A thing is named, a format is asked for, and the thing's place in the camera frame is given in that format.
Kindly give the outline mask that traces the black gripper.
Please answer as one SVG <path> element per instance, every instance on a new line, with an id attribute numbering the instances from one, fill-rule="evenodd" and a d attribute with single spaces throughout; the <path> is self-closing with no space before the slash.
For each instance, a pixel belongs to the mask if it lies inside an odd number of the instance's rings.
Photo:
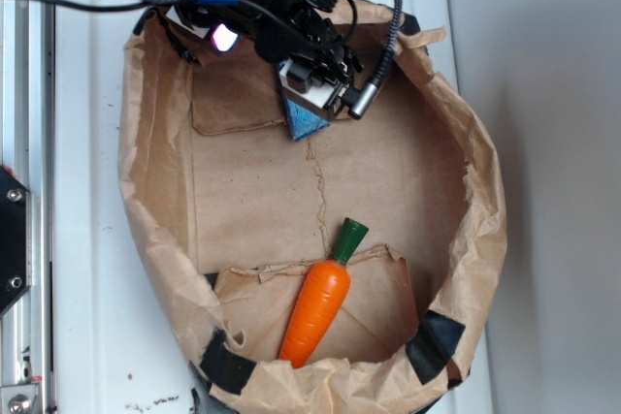
<path id="1" fill-rule="evenodd" d="M 358 24 L 353 0 L 189 0 L 169 8 L 166 18 L 199 38 L 223 25 L 253 41 L 268 63 L 293 57 L 324 74 L 364 70 L 349 45 Z"/>

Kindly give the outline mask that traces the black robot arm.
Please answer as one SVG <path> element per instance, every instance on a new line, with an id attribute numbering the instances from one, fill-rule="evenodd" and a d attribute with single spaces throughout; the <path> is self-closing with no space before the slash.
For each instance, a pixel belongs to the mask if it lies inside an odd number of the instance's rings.
<path id="1" fill-rule="evenodd" d="M 240 0 L 235 5 L 177 6 L 191 25 L 219 23 L 254 42 L 259 57 L 272 64 L 289 58 L 311 68 L 323 67 L 342 78 L 354 53 L 331 20 L 322 18 L 337 0 Z"/>

